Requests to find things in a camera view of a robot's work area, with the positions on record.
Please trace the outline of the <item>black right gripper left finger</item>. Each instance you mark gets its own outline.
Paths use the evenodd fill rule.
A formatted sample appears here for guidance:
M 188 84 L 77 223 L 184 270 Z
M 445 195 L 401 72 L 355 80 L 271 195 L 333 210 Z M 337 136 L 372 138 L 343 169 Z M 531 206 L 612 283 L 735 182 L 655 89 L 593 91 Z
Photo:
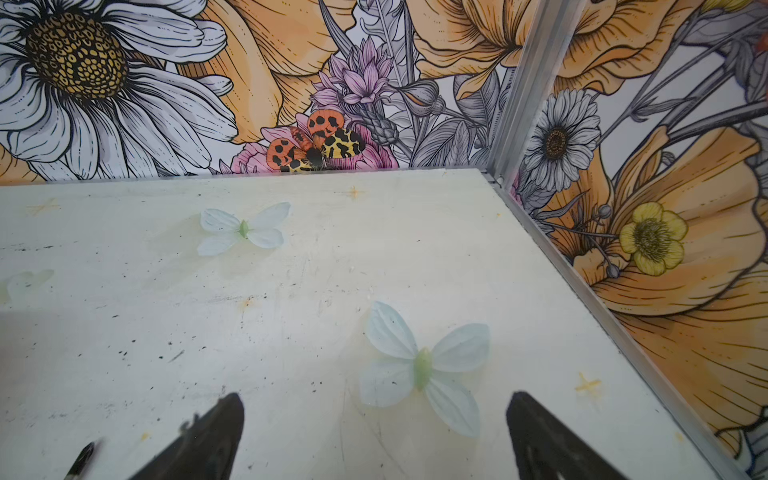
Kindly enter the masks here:
M 226 480 L 232 473 L 245 422 L 244 405 L 229 393 L 202 417 L 182 425 L 178 438 L 137 471 L 134 480 Z

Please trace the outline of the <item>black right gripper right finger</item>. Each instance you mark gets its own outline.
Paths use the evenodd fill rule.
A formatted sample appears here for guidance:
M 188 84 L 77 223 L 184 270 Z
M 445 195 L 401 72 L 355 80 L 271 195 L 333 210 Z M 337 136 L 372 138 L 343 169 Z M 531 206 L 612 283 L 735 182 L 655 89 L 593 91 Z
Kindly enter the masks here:
M 523 480 L 625 477 L 525 391 L 513 393 L 506 422 Z

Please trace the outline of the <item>red black screwdriver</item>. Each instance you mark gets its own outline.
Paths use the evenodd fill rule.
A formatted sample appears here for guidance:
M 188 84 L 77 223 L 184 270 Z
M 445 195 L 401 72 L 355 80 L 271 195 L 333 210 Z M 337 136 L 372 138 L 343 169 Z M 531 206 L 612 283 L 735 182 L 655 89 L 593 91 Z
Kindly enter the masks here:
M 80 451 L 77 458 L 64 476 L 64 480 L 79 480 L 82 477 L 91 460 L 93 459 L 97 445 L 97 441 L 90 442 Z

